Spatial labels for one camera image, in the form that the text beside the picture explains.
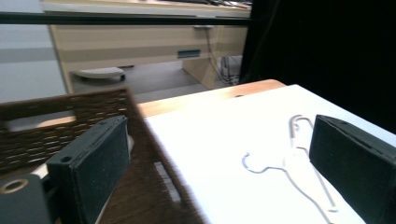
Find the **white wall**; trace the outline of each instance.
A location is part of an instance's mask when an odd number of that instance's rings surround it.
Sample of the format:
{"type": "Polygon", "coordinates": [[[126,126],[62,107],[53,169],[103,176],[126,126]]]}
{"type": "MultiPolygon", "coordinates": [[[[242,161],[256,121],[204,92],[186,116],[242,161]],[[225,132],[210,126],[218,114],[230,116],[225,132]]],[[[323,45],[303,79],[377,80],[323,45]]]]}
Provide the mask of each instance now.
{"type": "MultiPolygon", "coordinates": [[[[39,0],[0,0],[0,11],[42,12],[39,0]]],[[[46,25],[0,24],[0,103],[66,94],[46,25]]]]}

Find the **wooden desk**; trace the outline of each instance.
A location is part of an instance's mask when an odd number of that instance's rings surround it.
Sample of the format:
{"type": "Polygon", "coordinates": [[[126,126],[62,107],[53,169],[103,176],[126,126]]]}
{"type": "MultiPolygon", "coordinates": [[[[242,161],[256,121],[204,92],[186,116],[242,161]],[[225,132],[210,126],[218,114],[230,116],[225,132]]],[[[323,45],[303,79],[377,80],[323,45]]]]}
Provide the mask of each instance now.
{"type": "Polygon", "coordinates": [[[248,95],[260,91],[269,91],[286,85],[273,79],[252,82],[213,91],[204,91],[195,94],[173,97],[148,103],[139,104],[140,113],[144,118],[155,116],[190,106],[215,104],[218,101],[248,95]]]}
{"type": "MultiPolygon", "coordinates": [[[[68,13],[237,18],[246,18],[250,14],[248,8],[156,0],[43,0],[41,5],[46,12],[68,13]]],[[[216,60],[218,57],[241,55],[248,30],[241,26],[214,26],[206,30],[192,25],[52,25],[50,29],[69,93],[74,91],[69,76],[72,71],[179,60],[183,61],[183,68],[189,74],[213,90],[216,73],[208,58],[216,60]],[[180,56],[186,51],[192,54],[180,56]]]]}

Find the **floor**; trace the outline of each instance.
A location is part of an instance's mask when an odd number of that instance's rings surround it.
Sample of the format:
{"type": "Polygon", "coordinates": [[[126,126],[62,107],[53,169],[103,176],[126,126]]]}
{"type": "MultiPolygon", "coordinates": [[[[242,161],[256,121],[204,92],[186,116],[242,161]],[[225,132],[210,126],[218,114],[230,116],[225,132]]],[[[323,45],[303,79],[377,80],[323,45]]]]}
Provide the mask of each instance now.
{"type": "MultiPolygon", "coordinates": [[[[233,56],[223,59],[228,66],[219,63],[216,89],[232,86],[237,83],[242,56],[233,56]],[[233,83],[225,81],[221,74],[230,74],[233,83]]],[[[75,92],[99,91],[108,88],[128,86],[134,93],[137,103],[161,100],[200,91],[208,91],[194,77],[182,68],[181,62],[141,64],[134,67],[122,67],[126,79],[120,81],[119,77],[90,78],[82,80],[72,75],[72,84],[75,92]]]]}

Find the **black curtain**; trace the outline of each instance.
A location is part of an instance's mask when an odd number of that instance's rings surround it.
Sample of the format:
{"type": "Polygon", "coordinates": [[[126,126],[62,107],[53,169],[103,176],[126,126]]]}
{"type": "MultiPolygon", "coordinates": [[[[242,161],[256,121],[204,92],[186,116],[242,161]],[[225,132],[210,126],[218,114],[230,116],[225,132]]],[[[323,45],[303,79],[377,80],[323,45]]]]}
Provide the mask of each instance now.
{"type": "Polygon", "coordinates": [[[298,84],[396,133],[395,2],[280,0],[241,83],[298,84]]]}

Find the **white table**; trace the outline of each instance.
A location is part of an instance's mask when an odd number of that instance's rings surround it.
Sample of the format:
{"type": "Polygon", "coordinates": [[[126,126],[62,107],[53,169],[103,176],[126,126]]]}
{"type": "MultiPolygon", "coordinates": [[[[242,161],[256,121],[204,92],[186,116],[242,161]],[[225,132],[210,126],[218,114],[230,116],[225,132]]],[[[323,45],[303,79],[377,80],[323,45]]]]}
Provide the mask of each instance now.
{"type": "MultiPolygon", "coordinates": [[[[277,169],[287,168],[298,187],[322,207],[328,198],[309,159],[290,146],[289,120],[316,114],[343,119],[396,146],[396,135],[299,86],[288,86],[146,118],[170,162],[209,223],[327,223],[319,209],[277,169]]],[[[309,148],[311,130],[301,126],[296,144],[309,148]]],[[[327,182],[338,212],[334,223],[364,223],[327,182]]]]}

